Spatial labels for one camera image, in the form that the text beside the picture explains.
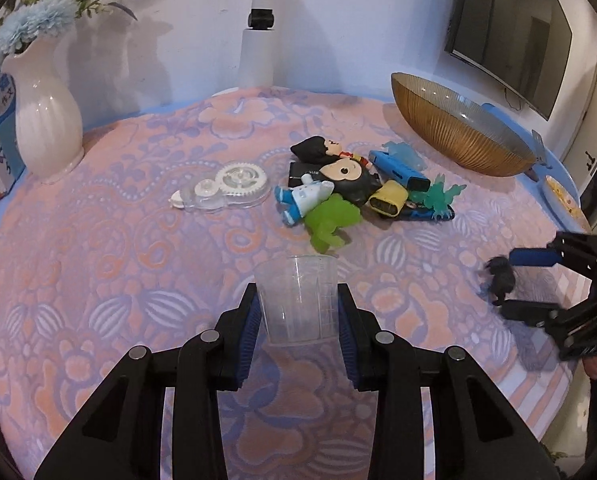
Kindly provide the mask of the person right hand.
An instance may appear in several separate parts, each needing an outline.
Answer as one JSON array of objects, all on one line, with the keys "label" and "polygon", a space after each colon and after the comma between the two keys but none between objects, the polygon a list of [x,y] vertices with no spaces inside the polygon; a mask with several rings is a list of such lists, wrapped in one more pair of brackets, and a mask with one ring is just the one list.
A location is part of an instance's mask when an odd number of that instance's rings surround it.
[{"label": "person right hand", "polygon": [[584,372],[590,380],[597,380],[597,356],[583,359]]}]

